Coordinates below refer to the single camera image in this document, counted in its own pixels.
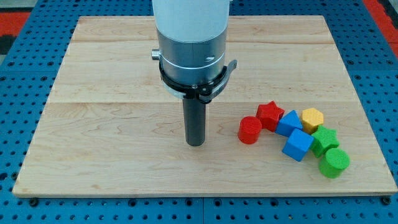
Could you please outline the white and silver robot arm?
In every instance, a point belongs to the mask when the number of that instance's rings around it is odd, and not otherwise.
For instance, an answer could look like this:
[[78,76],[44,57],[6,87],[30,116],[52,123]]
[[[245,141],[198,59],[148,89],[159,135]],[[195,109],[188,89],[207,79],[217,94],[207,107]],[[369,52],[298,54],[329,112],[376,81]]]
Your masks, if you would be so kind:
[[153,0],[161,79],[181,99],[209,103],[236,62],[224,64],[229,0]]

